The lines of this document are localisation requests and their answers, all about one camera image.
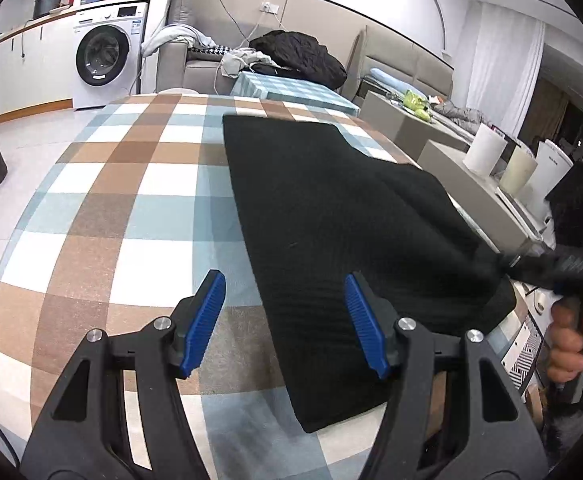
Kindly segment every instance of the washing machine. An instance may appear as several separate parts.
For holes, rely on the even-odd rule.
[[[74,17],[74,108],[105,106],[140,88],[146,2],[82,10]]]

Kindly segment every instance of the black pot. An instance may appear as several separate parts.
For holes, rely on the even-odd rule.
[[[46,16],[50,10],[55,9],[60,5],[60,0],[34,0],[34,16],[33,20]]]

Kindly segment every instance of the black mat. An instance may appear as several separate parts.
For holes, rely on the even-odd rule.
[[[387,400],[345,307],[348,272],[437,332],[487,333],[513,309],[495,254],[435,177],[358,152],[330,124],[225,116],[223,126],[249,260],[305,431]]]

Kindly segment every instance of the white cabinet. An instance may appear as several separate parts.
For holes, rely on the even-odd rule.
[[[38,99],[41,103],[72,98],[76,72],[73,20],[65,18],[41,25]]]
[[[69,17],[1,42],[0,114],[71,99],[76,70],[73,50]]]
[[[14,109],[12,102],[11,80],[15,69],[13,43],[16,38],[0,43],[0,114]]]

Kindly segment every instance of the checkered tablecloth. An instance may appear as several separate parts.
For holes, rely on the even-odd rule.
[[[241,72],[232,89],[233,96],[258,97],[272,101],[299,103],[339,110],[358,117],[361,109],[341,95],[310,81]]]
[[[333,123],[361,152],[408,162],[363,121],[326,108],[170,94],[105,107],[44,179],[0,264],[0,424],[19,454],[88,330],[139,330],[220,269],[224,307],[201,367],[178,381],[210,476],[360,474],[384,406],[313,434],[297,422],[238,222],[225,114]],[[149,467],[136,380],[124,379],[132,452]]]

